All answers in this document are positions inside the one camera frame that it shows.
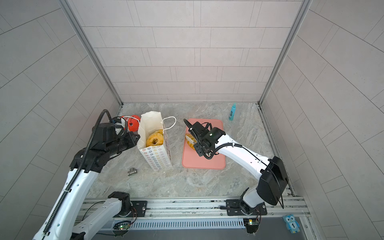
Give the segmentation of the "small ridged bread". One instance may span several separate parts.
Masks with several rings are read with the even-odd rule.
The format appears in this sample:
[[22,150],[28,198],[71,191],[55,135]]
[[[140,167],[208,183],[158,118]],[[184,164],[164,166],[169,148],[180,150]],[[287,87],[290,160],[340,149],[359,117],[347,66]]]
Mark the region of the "small ridged bread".
[[191,134],[189,134],[189,133],[187,133],[187,134],[185,135],[185,138],[186,138],[186,141],[187,141],[188,146],[189,146],[191,149],[195,150],[194,145],[197,143],[197,140],[196,140]]

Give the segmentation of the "braided ring bread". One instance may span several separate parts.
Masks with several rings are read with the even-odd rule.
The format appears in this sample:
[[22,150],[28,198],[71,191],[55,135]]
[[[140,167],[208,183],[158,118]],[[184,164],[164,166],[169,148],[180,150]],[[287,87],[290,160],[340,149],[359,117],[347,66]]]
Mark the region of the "braided ring bread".
[[146,146],[161,146],[164,143],[164,133],[163,131],[156,131],[152,133],[146,140]]

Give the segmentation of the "white paper bag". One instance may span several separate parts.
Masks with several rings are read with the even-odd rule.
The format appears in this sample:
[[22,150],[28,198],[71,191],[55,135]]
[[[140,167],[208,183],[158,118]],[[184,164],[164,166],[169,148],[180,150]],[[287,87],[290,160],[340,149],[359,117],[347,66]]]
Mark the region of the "white paper bag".
[[[163,118],[160,112],[150,111],[142,115],[138,134],[138,150],[154,171],[172,167],[168,131],[173,128],[177,120],[174,116]],[[161,146],[146,146],[147,138],[156,131],[163,131],[164,143]]]

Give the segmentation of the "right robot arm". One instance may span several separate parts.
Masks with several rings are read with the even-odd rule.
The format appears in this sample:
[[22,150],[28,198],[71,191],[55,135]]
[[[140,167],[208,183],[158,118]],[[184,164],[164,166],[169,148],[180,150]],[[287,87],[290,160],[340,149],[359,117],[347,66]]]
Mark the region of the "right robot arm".
[[191,124],[184,119],[188,132],[196,139],[195,151],[199,157],[211,160],[215,155],[224,155],[249,171],[257,180],[258,185],[246,189],[235,211],[244,215],[252,215],[263,203],[284,207],[283,192],[289,184],[288,174],[283,161],[274,156],[272,159],[261,156],[245,146],[237,143],[223,130],[212,127],[210,123],[195,122]]

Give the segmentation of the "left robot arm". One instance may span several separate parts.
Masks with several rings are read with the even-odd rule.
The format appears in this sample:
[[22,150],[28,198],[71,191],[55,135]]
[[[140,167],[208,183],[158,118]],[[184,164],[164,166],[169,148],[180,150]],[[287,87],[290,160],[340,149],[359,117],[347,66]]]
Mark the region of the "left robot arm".
[[123,117],[112,118],[103,110],[87,146],[76,153],[70,164],[65,185],[45,223],[35,234],[35,240],[90,240],[114,216],[133,213],[130,195],[113,192],[95,212],[75,221],[83,202],[103,167],[122,152],[135,147],[140,136],[130,132]]

